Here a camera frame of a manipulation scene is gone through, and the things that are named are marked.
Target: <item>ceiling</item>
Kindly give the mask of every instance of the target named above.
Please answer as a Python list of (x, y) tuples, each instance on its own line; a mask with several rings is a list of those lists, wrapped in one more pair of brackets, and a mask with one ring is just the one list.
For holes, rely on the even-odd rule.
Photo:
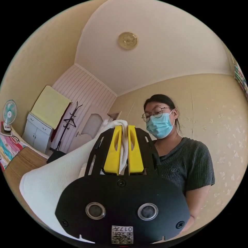
[[(122, 32), (138, 36), (133, 50), (121, 48)], [(157, 0), (108, 0), (90, 17), (75, 63), (117, 95), (169, 78), (231, 74), (221, 40), (187, 12)]]

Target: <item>door handle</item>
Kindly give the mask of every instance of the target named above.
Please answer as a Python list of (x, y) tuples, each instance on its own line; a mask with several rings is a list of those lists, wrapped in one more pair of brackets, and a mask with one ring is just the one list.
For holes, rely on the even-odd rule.
[(75, 137), (77, 137), (78, 135), (81, 135), (81, 134), (79, 133), (79, 131), (77, 131), (77, 133), (76, 133)]

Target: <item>round glasses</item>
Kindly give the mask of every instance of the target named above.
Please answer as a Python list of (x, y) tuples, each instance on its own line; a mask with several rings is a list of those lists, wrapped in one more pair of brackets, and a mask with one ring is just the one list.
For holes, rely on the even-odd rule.
[(155, 118), (160, 118), (163, 114), (163, 109), (167, 109), (167, 108), (168, 107), (164, 107), (164, 108), (155, 107), (151, 113), (144, 113), (142, 115), (142, 119), (144, 120), (144, 122), (148, 122), (150, 120), (151, 115), (153, 115)]

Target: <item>white cloth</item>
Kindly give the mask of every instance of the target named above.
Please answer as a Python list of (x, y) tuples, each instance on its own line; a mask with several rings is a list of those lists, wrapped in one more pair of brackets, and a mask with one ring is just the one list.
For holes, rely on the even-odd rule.
[[(100, 134), (109, 128), (114, 128), (115, 126), (122, 126), (119, 170), (122, 171), (126, 165), (128, 157), (128, 124), (126, 121), (116, 120), (109, 123), (90, 142), (47, 165), (23, 175), (19, 188), (24, 200), (27, 202), (34, 214), (57, 233), (76, 239), (67, 234), (57, 220), (55, 216), (57, 203), (63, 190), (71, 182), (84, 175), (83, 171), (85, 171), (90, 152)], [(81, 237), (77, 240), (91, 242), (82, 239)]]

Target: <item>label sticker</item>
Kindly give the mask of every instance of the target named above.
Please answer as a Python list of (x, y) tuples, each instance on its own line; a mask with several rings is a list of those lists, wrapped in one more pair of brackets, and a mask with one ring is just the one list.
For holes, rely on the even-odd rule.
[(112, 244), (133, 244), (133, 227), (112, 226), (111, 242)]

